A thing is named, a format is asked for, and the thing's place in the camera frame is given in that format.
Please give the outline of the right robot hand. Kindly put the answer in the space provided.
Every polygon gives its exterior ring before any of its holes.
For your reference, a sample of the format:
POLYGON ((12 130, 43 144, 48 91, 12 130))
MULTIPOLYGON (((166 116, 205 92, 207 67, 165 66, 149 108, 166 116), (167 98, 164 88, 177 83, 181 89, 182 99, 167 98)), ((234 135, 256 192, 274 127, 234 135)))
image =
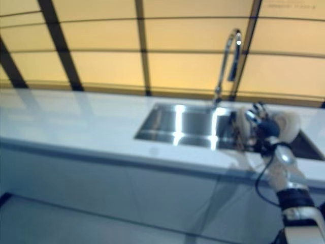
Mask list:
POLYGON ((244 117, 249 124, 248 144, 262 157, 270 155, 272 143, 269 142, 269 139, 279 137, 280 127, 278 123, 271 118, 263 102, 253 103, 252 108, 244 112, 244 117))

